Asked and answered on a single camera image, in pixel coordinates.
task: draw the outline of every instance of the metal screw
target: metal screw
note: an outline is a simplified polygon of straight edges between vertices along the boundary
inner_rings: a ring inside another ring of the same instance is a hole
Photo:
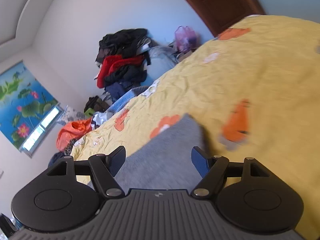
[[[118,188],[110,188],[106,191],[109,197],[118,197],[122,194],[122,191]]]
[[[209,190],[205,188],[197,188],[193,191],[193,193],[198,197],[205,197],[209,195]]]

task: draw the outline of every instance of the orange plastic bag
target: orange plastic bag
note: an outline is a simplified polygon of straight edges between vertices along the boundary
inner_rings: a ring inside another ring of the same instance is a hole
[[[63,151],[70,140],[80,139],[86,133],[92,130],[91,119],[68,122],[59,132],[57,138],[57,149]]]

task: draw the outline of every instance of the floral pillow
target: floral pillow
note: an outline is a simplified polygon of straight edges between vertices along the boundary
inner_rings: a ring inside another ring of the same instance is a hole
[[[85,120],[85,114],[78,112],[70,106],[67,106],[63,114],[58,118],[57,123],[61,125],[66,125],[68,122]]]

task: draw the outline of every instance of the red clothing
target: red clothing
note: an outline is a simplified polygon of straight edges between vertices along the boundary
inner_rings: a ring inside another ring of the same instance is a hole
[[[116,71],[118,68],[129,64],[140,66],[143,59],[144,57],[142,55],[126,59],[122,59],[121,55],[107,56],[102,63],[102,67],[97,78],[97,87],[104,88],[104,78]]]

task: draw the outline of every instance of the bed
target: bed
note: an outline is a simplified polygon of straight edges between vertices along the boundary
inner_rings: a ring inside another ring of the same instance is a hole
[[[297,231],[320,235],[320,24],[282,16],[251,16],[201,46],[157,80],[148,93],[81,138],[76,160],[132,155],[150,138],[190,114],[205,130],[210,154],[243,162],[252,156],[304,201]],[[226,128],[246,104],[244,131]],[[237,143],[228,145],[228,138]],[[88,183],[88,178],[79,179]]]

